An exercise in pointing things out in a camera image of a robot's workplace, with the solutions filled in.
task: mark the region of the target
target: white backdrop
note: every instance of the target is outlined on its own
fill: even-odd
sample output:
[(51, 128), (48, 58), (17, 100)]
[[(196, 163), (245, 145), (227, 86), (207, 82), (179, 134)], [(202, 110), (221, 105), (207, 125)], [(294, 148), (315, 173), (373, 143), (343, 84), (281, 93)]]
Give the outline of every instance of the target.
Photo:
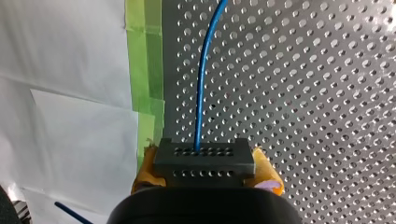
[(54, 201), (105, 222), (128, 195), (127, 53), (123, 0), (0, 1), (0, 182), (21, 189), (34, 223), (76, 223)]

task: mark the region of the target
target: green masking tape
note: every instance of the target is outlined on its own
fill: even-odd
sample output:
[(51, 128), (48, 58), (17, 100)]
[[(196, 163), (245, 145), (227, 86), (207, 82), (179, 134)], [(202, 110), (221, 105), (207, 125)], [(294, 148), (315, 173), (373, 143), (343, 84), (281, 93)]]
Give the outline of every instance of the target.
[(147, 140), (159, 144), (163, 136), (162, 0), (126, 0), (125, 23), (140, 167)]

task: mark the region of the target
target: blue cable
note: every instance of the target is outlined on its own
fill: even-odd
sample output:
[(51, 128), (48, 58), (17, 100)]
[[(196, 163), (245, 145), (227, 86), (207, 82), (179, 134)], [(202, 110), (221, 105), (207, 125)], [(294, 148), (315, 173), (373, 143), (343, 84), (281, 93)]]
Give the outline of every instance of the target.
[(195, 111), (195, 136), (194, 136), (194, 150), (199, 151), (201, 147), (201, 130), (202, 130), (202, 104), (204, 102), (204, 80), (205, 80), (205, 67), (206, 56), (209, 52), (210, 42), (212, 41), (213, 34), (216, 31), (220, 16), (224, 8), (227, 6), (228, 0), (221, 0), (216, 7), (212, 20), (207, 29), (204, 44), (202, 46), (201, 59), (199, 61), (198, 85), (197, 85), (197, 107)]
[(93, 224), (89, 220), (85, 219), (85, 217), (80, 216), (75, 211), (71, 210), (70, 208), (68, 208), (66, 205), (64, 205), (62, 203), (55, 202), (55, 206), (59, 207), (64, 212), (66, 212), (67, 214), (69, 214), (71, 217), (75, 218), (76, 220), (78, 220), (82, 224)]

